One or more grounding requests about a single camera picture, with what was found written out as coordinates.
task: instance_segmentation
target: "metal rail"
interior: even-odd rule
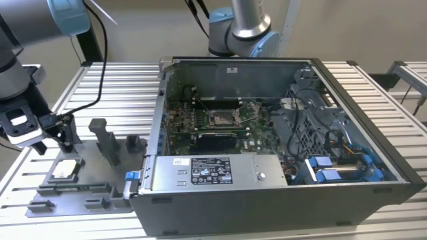
[[[387,139],[427,181],[427,129],[407,110],[387,95],[358,66],[346,62],[326,62],[328,70],[348,90]],[[96,98],[101,63],[79,70],[55,105],[64,112]],[[115,63],[107,65],[104,94],[100,103],[76,113],[81,139],[95,139],[87,130],[91,118],[104,117],[107,129],[117,138],[127,134],[148,137],[159,87],[159,66],[155,63]],[[56,144],[47,140],[48,151],[39,156],[28,148],[0,182],[0,238],[20,239],[59,236],[71,239],[148,238],[135,213],[27,218],[27,203],[59,154]],[[398,240],[427,238],[427,190],[406,203],[384,206],[358,226],[302,229],[279,232],[200,236],[198,240],[320,239]]]
[[[396,74],[420,95],[427,97],[427,62],[426,61],[396,61],[388,73]]]

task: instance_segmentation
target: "yellow wire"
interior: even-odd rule
[[[347,149],[347,151],[351,153],[351,154],[355,154],[355,152],[343,144],[343,147],[344,149]]]

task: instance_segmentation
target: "circuit board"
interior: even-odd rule
[[[171,156],[242,154],[282,155],[279,137],[262,102],[168,104],[167,131]]]

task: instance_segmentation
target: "sticker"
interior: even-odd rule
[[[174,165],[188,166],[190,165],[190,158],[174,158]]]
[[[232,176],[232,166],[231,166],[230,158],[228,157],[192,158],[191,159],[191,183],[195,185],[232,184],[234,176]]]
[[[236,74],[238,73],[238,68],[236,67],[228,67],[227,68],[227,73],[228,74]]]

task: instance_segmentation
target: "power supply label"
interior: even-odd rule
[[[199,184],[232,184],[232,165],[228,157],[191,159],[191,182]]]

